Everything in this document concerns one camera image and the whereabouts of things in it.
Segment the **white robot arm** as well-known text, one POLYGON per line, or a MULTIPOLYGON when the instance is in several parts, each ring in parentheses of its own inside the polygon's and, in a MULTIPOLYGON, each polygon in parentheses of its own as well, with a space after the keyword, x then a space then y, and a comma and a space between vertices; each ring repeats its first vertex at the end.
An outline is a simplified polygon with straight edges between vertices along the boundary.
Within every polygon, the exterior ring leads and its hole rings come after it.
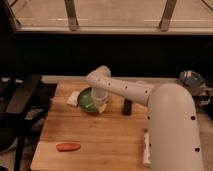
POLYGON ((148 108, 152 171, 204 171, 195 103, 187 89, 113 79, 106 66, 90 72, 86 81, 148 108))

